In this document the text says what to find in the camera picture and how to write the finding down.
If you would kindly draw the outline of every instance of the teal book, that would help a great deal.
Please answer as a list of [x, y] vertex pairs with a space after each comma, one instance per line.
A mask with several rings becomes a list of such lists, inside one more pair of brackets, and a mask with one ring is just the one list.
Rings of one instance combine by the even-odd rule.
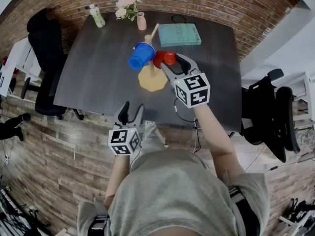
[[162, 47], [201, 45], [201, 38], [194, 24], [167, 24], [158, 27]]

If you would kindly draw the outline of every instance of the office chair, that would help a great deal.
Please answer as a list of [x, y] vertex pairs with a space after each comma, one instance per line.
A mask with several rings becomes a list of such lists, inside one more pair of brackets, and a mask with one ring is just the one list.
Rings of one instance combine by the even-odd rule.
[[[22, 88], [21, 98], [24, 99], [28, 90], [38, 92], [35, 111], [46, 116], [57, 116], [62, 119], [67, 107], [54, 105], [54, 98], [66, 61], [63, 53], [61, 26], [58, 20], [49, 20], [46, 17], [47, 9], [36, 13], [27, 24], [29, 42], [35, 52], [40, 68], [46, 72], [40, 87], [30, 85], [30, 78], [27, 78]], [[73, 109], [79, 120], [84, 116]]]
[[285, 149], [299, 153], [300, 148], [294, 132], [292, 89], [281, 87], [275, 95], [271, 84], [283, 76], [281, 69], [274, 69], [249, 89], [242, 88], [242, 119], [250, 119], [252, 126], [244, 127], [243, 121], [240, 134], [253, 145], [265, 143], [285, 163]]

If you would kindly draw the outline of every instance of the small bottle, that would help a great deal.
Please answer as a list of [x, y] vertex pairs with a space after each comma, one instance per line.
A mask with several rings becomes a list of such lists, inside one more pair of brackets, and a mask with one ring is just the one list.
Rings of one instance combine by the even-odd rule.
[[94, 3], [90, 5], [90, 14], [94, 18], [97, 27], [102, 28], [105, 25], [105, 20], [103, 19], [99, 8], [95, 6]]

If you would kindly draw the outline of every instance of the black strap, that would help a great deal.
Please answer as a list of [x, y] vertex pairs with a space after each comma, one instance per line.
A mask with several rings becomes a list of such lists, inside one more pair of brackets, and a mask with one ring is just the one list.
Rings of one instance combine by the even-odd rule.
[[109, 219], [108, 215], [101, 215], [95, 217], [93, 223], [89, 227], [88, 236], [104, 236], [105, 227], [108, 219]]
[[246, 236], [259, 236], [260, 224], [256, 214], [251, 209], [250, 204], [237, 187], [229, 190], [231, 200], [235, 202], [245, 225]]

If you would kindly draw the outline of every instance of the pink vase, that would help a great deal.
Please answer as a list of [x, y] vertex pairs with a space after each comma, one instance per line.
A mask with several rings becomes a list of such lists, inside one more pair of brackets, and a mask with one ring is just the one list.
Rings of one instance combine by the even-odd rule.
[[144, 18], [144, 13], [139, 12], [137, 14], [137, 24], [138, 24], [138, 29], [139, 30], [145, 30], [147, 28], [147, 21]]

